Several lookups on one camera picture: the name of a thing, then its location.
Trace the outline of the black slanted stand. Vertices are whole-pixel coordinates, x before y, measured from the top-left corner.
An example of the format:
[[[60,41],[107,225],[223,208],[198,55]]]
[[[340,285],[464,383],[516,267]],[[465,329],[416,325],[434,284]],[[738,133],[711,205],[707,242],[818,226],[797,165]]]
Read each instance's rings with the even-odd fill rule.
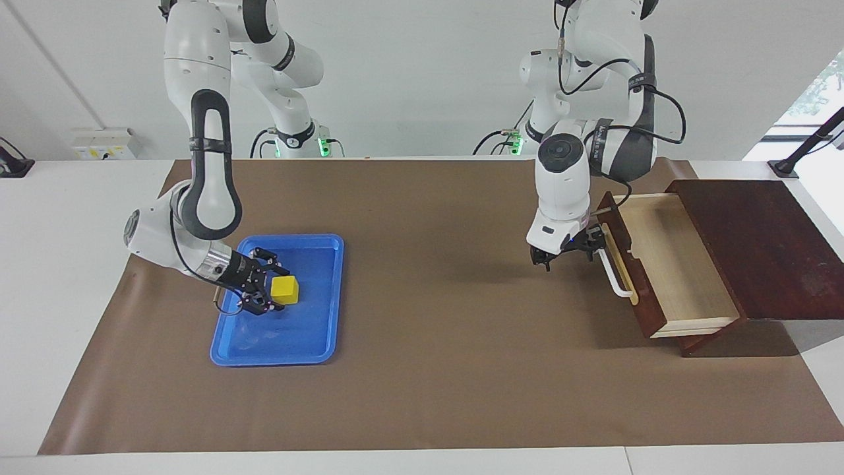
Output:
[[[799,178],[795,168],[799,160],[815,151],[815,147],[823,141],[834,141],[836,136],[831,134],[844,123],[844,106],[841,106],[813,135],[808,136],[790,156],[782,160],[769,160],[768,166],[777,177]]]

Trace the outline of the wooden drawer with white handle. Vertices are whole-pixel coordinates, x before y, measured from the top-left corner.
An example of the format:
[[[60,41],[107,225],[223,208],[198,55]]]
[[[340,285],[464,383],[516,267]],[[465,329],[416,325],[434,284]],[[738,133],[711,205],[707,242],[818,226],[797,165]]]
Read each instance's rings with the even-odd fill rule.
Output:
[[[714,334],[740,315],[676,193],[606,193],[597,221],[648,338]]]

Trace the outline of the yellow block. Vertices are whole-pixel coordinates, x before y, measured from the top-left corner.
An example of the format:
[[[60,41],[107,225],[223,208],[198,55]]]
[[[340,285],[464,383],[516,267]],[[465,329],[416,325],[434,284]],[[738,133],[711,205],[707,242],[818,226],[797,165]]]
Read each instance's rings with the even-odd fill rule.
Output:
[[[270,298],[277,305],[293,305],[299,301],[299,283],[295,276],[272,277]]]

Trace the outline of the dark wooden drawer cabinet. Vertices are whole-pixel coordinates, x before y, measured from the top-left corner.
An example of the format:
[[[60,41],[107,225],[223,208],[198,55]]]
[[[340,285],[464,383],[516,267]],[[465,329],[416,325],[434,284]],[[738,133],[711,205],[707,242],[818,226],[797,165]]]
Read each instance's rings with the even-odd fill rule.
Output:
[[[844,336],[844,261],[782,181],[677,180],[738,319],[685,358],[792,357]]]

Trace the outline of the black stand foot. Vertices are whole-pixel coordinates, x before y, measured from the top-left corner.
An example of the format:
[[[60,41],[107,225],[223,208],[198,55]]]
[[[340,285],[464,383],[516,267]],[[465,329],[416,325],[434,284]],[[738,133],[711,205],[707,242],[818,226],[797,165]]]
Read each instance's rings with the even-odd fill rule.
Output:
[[[29,159],[8,139],[0,136],[0,178],[25,177],[34,166]]]

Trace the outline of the blue plastic tray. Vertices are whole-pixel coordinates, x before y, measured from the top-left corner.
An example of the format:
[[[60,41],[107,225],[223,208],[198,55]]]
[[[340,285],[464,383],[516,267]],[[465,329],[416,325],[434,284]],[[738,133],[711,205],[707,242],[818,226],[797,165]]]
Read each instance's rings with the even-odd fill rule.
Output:
[[[224,294],[209,350],[222,367],[311,365],[328,361],[340,325],[344,241],[336,234],[257,235],[236,250],[261,247],[280,258],[299,284],[299,301],[285,309],[253,315]]]

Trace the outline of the white wall socket box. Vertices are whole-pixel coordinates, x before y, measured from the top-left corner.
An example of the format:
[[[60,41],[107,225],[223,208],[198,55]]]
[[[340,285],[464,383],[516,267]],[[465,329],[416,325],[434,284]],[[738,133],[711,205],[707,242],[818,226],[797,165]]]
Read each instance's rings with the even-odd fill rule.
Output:
[[[81,160],[138,160],[142,151],[138,139],[127,127],[73,129],[70,147]]]

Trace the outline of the brown table mat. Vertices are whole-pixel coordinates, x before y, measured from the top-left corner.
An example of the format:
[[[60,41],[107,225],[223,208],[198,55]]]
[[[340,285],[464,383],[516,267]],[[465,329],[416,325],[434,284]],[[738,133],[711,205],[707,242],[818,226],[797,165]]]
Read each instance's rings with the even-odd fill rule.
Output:
[[[131,257],[40,445],[109,452],[844,440],[799,356],[682,358],[599,263],[530,263],[527,160],[238,160],[259,234],[346,242],[320,365],[219,367],[213,288]]]

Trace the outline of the bright window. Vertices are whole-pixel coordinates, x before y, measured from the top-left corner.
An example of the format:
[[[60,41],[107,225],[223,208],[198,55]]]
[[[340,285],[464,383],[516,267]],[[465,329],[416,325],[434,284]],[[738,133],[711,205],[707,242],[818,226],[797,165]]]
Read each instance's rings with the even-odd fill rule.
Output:
[[[808,85],[775,127],[820,125],[844,106],[844,49]]]

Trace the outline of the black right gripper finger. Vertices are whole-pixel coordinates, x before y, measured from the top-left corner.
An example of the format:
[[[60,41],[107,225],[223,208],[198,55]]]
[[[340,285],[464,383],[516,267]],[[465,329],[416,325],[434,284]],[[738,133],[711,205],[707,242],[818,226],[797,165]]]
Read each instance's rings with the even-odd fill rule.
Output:
[[[243,292],[240,297],[240,308],[251,315],[265,315],[275,310],[275,304],[262,292]]]
[[[253,249],[253,258],[262,261],[261,269],[277,274],[278,276],[289,276],[290,271],[281,265],[278,255],[262,247]]]

